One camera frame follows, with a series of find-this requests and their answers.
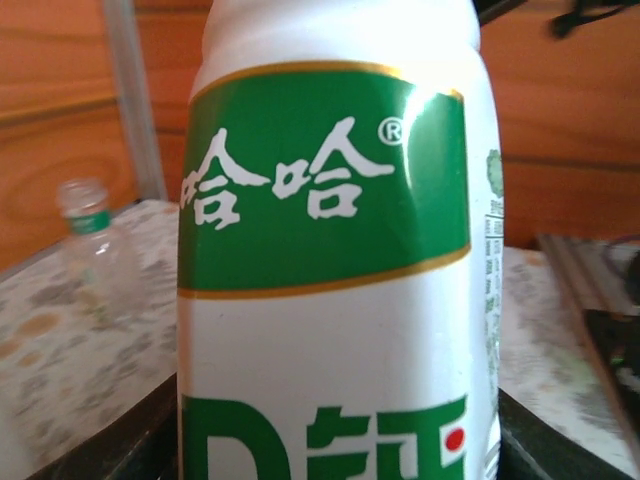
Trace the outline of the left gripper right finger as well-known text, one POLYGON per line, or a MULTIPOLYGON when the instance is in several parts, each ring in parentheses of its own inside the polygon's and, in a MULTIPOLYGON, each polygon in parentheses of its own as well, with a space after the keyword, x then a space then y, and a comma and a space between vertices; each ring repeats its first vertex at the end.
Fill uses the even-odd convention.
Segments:
POLYGON ((504 459, 500 479, 632 479, 623 429, 634 430, 634 392, 610 404, 595 387, 535 398, 500 393, 504 459))

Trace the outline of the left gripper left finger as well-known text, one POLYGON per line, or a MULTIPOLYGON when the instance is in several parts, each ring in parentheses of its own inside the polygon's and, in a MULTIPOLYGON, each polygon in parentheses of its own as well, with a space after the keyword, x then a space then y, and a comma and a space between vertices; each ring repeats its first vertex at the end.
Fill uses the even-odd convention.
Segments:
POLYGON ((34 474, 36 479, 176 479, 176 377, 111 425, 34 474))

